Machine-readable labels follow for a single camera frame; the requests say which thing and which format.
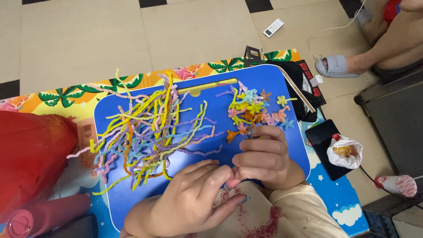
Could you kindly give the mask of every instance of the plastic bag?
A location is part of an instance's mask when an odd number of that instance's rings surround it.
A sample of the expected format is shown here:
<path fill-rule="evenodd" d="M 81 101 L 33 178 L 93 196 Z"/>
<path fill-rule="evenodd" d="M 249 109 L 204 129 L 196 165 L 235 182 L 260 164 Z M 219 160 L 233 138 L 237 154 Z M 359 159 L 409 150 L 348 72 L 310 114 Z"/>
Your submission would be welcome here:
<path fill-rule="evenodd" d="M 335 134 L 327 149 L 329 161 L 337 166 L 356 169 L 363 159 L 363 146 L 357 141 Z"/>
<path fill-rule="evenodd" d="M 0 111 L 0 138 L 1 224 L 23 204 L 47 201 L 78 133 L 59 115 Z"/>

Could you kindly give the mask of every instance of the long fingernail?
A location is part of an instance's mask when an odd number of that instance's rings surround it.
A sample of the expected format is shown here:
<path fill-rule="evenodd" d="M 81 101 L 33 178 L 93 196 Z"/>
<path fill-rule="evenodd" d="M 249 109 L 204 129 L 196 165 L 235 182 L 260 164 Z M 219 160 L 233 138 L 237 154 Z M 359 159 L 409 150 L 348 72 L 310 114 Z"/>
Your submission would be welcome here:
<path fill-rule="evenodd" d="M 250 200 L 251 196 L 247 196 L 246 198 L 244 198 L 239 204 L 242 205 L 244 204 L 246 201 Z"/>
<path fill-rule="evenodd" d="M 225 186 L 223 186 L 227 191 L 231 191 L 232 189 L 231 188 L 228 188 L 227 186 L 226 186 L 226 183 L 225 183 Z"/>

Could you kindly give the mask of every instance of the white charging cable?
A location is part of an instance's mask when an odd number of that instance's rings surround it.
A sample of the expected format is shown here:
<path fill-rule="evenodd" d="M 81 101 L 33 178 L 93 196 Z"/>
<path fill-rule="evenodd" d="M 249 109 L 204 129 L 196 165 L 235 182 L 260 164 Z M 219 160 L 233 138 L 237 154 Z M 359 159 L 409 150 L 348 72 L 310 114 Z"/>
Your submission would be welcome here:
<path fill-rule="evenodd" d="M 366 2 L 366 0 L 364 0 L 364 1 L 363 1 L 363 4 L 361 5 L 361 7 L 360 7 L 360 9 L 358 10 L 358 12 L 360 12 L 360 11 L 361 11 L 361 9 L 363 8 L 363 6 L 364 6 L 364 3 L 365 3 L 365 2 Z M 351 23 L 355 20 L 355 18 L 357 18 L 357 16 L 358 16 L 358 14 L 357 14 L 357 15 L 355 15 L 355 16 L 354 16 L 354 18 L 352 19 L 352 21 L 351 21 L 350 23 L 348 23 L 348 25 L 346 25 L 346 26 L 342 26 L 342 27 L 334 27 L 334 28 L 328 28 L 328 29 L 324 29 L 324 30 L 319 30 L 318 32 L 316 32 L 316 33 L 314 33 L 313 35 L 311 35 L 311 36 L 310 36 L 310 38 L 308 39 L 308 49 L 310 50 L 310 52 L 311 52 L 311 54 L 313 55 L 314 59 L 315 59 L 315 60 L 319 60 L 319 63 L 320 63 L 320 65 L 321 65 L 321 68 L 323 69 L 323 76 L 325 76 L 325 75 L 324 75 L 324 69 L 325 69 L 325 67 L 324 67 L 324 65 L 321 63 L 321 62 L 322 62 L 322 61 L 321 61 L 321 59 L 322 59 L 322 55 L 320 55 L 320 58 L 317 58 L 316 56 L 314 56 L 313 51 L 311 50 L 311 46 L 310 46 L 310 41 L 311 41 L 311 38 L 312 38 L 314 35 L 316 35 L 317 33 L 322 32 L 322 31 L 325 31 L 325 30 L 332 30 L 332 29 L 341 29 L 341 28 L 345 28 L 345 27 L 347 27 L 347 26 L 351 25 Z"/>

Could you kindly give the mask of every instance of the sleeve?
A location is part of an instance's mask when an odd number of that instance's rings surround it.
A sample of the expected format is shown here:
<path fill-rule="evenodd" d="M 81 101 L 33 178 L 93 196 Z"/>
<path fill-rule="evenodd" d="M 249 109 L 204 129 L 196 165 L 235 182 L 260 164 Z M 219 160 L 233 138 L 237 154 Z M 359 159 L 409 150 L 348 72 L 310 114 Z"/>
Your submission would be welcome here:
<path fill-rule="evenodd" d="M 323 200 L 310 185 L 276 190 L 269 201 L 307 238 L 349 237 L 327 213 Z"/>

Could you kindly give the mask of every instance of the gray slipper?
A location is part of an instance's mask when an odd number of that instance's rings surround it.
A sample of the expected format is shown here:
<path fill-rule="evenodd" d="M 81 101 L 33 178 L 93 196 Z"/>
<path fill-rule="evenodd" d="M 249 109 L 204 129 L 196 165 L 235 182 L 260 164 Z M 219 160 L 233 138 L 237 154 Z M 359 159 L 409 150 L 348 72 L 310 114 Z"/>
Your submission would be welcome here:
<path fill-rule="evenodd" d="M 316 61 L 316 69 L 319 74 L 326 77 L 358 77 L 359 74 L 347 73 L 345 56 L 336 55 L 325 57 L 327 61 L 327 70 L 322 59 Z"/>
<path fill-rule="evenodd" d="M 359 12 L 358 10 L 354 13 L 355 22 L 357 23 L 360 29 L 363 29 L 363 26 L 366 22 L 373 19 L 373 13 L 367 9 L 361 9 Z"/>

